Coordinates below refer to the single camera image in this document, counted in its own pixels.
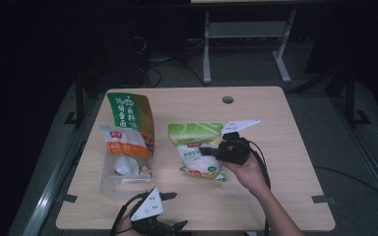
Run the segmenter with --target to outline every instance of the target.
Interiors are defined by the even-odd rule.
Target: gray floor
[[[244,48],[227,56],[212,56],[213,83],[210,87],[279,86],[283,89],[293,89],[315,76],[303,73],[312,49],[311,42],[291,42],[287,46],[283,59],[292,78],[288,85],[282,82],[273,60],[271,52],[275,48],[274,43],[259,42],[255,47]],[[190,70],[173,65],[181,63],[171,60],[155,67],[161,72],[158,87],[203,86],[195,75],[202,76],[201,54],[188,56],[187,67]],[[158,74],[150,71],[149,75],[154,84]],[[323,82],[302,94],[286,95],[312,163],[315,166],[342,171],[368,184],[376,185],[366,161],[367,152],[362,151],[362,145],[355,139],[358,136],[364,140],[363,150],[369,150],[369,155],[378,163],[378,106],[374,97],[367,88],[357,84],[355,108],[364,110],[372,125],[351,129],[343,118],[344,96],[336,99],[327,97],[324,94],[325,85],[326,82]],[[69,90],[54,118],[10,235],[22,235],[57,162],[65,156],[72,143],[85,141],[89,134],[101,98],[87,99],[86,104],[93,104],[95,108],[87,109],[88,124],[75,129],[73,125],[64,124],[68,113],[75,111],[74,92],[74,88]],[[80,136],[77,135],[78,130],[82,130]],[[55,226],[61,199],[67,191],[74,170],[73,165],[59,197],[53,202],[40,235],[108,235],[107,230],[65,231]],[[325,195],[330,200],[330,208],[337,226],[330,232],[307,232],[307,235],[378,235],[378,194],[339,173],[318,168],[316,173]]]

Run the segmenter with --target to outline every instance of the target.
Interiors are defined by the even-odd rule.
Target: dark background
[[[0,1],[0,235],[11,227],[53,117],[79,73],[88,75],[90,95],[137,87],[144,77],[138,69],[152,54],[162,51],[184,61],[186,38],[203,35],[203,12],[149,11],[137,21],[135,12],[88,17],[68,11],[81,2],[75,4]],[[277,14],[217,11],[215,17],[254,20]],[[121,30],[114,33],[112,27]],[[147,38],[152,54],[133,53],[136,34]],[[315,41],[309,73],[323,73],[351,55],[358,80],[378,100],[378,1],[301,8],[290,40],[305,38]]]

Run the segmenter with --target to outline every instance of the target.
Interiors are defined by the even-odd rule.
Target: floor
[[[283,83],[272,56],[272,51],[278,45],[277,41],[263,40],[249,42],[248,46],[243,47],[236,44],[230,49],[221,47],[221,51],[213,54],[211,58],[213,82],[209,86],[278,86],[288,91],[316,76],[304,74],[313,43],[294,41],[287,45],[283,56],[292,81],[290,84]],[[204,86],[202,53],[199,50],[195,53],[193,50],[188,50],[187,64],[167,57],[168,55],[159,53],[152,58],[155,62],[152,68],[156,70],[148,70],[150,81],[144,83],[142,88],[152,85],[157,85],[158,88]],[[372,124],[352,128],[343,115],[344,92],[338,97],[328,97],[324,93],[327,82],[328,80],[301,94],[286,93],[287,101],[323,191],[329,198],[329,205],[337,223],[336,228],[330,232],[306,232],[306,234],[378,235],[378,193],[365,185],[378,188],[376,175],[370,167],[373,166],[373,159],[378,164],[378,106],[370,90],[357,83],[355,110],[363,110]],[[103,94],[86,98],[87,119],[83,125],[75,128],[74,125],[64,124],[69,113],[76,110],[75,87],[71,87],[66,93],[53,120],[29,189],[9,235],[23,234],[54,169],[63,157],[72,154],[75,157],[72,158],[73,163],[69,166],[68,175],[61,179],[60,191],[52,199],[52,208],[46,215],[42,227],[39,227],[38,234],[108,235],[107,230],[62,230],[55,225],[62,199],[75,171],[75,164],[80,159],[77,152],[81,143],[87,139],[102,98]]]

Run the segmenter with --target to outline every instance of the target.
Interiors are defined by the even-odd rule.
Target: logo
[[[202,143],[190,143],[188,144],[189,148],[197,148],[200,147]]]
[[[111,136],[111,138],[118,138],[118,139],[122,138],[122,133],[118,131],[111,131],[109,132],[109,135]]]

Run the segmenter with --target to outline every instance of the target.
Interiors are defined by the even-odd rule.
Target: wooden table
[[[156,127],[155,182],[161,192],[175,192],[163,202],[166,223],[189,220],[185,230],[262,230],[265,215],[236,177],[226,170],[227,181],[200,179],[179,170],[177,150],[167,134],[170,123],[221,122],[259,118],[261,122],[240,132],[262,150],[269,169],[272,190],[287,213],[302,230],[331,230],[335,221],[327,203],[314,204],[323,191],[284,92],[277,87],[232,88],[136,88],[111,91],[142,94],[149,98]],[[231,104],[222,102],[232,96]],[[102,103],[94,122],[68,195],[56,224],[62,229],[110,229],[125,202],[114,202],[98,189],[105,157],[105,143],[98,125],[113,125],[108,100]]]

